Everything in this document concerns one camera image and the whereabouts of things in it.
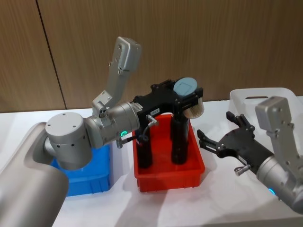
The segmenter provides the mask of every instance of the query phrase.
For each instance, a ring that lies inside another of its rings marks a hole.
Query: label
[[[238,159],[239,159],[241,162],[243,162],[245,165],[247,165],[247,161],[246,161],[244,158],[242,158],[240,155],[238,156]]]
[[[154,116],[154,115],[156,115],[157,113],[160,113],[160,108],[151,111],[151,116]]]
[[[133,110],[137,113],[143,109],[139,103],[131,103]]]

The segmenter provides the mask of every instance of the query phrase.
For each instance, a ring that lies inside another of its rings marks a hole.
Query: wood panel
[[[38,0],[68,108],[104,88],[117,36],[143,47],[124,100],[153,83],[194,77],[204,100],[236,88],[303,95],[303,1]]]
[[[35,0],[0,0],[0,112],[64,109]]]

